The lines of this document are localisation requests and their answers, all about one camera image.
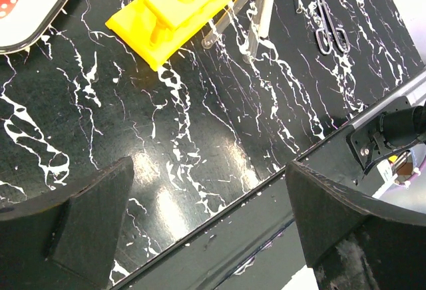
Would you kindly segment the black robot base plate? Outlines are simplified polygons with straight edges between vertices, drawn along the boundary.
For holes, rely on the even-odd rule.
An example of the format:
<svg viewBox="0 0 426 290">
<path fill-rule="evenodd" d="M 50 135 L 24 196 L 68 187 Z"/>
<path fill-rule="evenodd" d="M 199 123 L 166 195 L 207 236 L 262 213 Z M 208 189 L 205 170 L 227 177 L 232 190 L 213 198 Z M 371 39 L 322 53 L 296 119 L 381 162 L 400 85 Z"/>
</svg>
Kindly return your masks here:
<svg viewBox="0 0 426 290">
<path fill-rule="evenodd" d="M 279 245 L 285 281 L 304 265 L 283 175 L 287 162 L 341 127 L 369 116 L 321 113 L 319 136 L 307 133 L 299 108 L 282 106 L 278 119 L 296 138 L 291 149 L 278 119 L 246 99 L 192 99 L 167 105 L 155 133 L 138 127 L 122 145 L 134 162 L 134 182 L 110 273 L 109 289 L 217 289 L 237 286 Z"/>
</svg>

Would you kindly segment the yellow plastic test tube rack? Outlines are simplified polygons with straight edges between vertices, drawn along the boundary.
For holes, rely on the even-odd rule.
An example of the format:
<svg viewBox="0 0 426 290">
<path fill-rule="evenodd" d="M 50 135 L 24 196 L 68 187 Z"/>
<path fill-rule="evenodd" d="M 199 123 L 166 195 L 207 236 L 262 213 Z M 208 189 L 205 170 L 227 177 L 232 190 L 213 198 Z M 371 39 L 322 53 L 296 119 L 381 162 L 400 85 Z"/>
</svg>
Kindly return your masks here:
<svg viewBox="0 0 426 290">
<path fill-rule="evenodd" d="M 231 0 L 134 0 L 106 27 L 157 71 Z"/>
</svg>

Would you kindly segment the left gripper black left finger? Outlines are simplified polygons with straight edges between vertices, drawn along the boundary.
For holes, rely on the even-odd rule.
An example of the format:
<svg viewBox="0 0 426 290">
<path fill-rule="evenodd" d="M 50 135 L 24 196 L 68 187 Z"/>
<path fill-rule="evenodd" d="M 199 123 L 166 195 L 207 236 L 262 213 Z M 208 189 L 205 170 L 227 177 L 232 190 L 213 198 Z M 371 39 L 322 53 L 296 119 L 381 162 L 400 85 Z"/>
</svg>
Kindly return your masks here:
<svg viewBox="0 0 426 290">
<path fill-rule="evenodd" d="M 134 180 L 130 156 L 1 208 L 2 289 L 106 289 Z"/>
</svg>

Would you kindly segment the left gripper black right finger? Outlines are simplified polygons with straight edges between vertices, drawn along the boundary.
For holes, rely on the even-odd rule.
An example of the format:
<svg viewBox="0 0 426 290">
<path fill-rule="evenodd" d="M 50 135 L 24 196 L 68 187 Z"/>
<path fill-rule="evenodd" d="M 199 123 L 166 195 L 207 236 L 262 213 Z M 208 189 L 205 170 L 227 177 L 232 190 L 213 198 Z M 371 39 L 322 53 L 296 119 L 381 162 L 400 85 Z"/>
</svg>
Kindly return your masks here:
<svg viewBox="0 0 426 290">
<path fill-rule="evenodd" d="M 425 214 L 291 162 L 285 181 L 319 289 L 424 289 Z"/>
</svg>

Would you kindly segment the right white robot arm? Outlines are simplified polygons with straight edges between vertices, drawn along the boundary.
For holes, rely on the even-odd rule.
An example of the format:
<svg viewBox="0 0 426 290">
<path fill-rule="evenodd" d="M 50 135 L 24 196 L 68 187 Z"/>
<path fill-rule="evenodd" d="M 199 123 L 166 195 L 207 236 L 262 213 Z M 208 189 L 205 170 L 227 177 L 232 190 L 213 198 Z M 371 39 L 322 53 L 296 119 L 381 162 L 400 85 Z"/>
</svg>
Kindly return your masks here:
<svg viewBox="0 0 426 290">
<path fill-rule="evenodd" d="M 425 105 L 383 113 L 379 119 L 379 132 L 385 144 L 392 148 L 425 142 Z"/>
</svg>

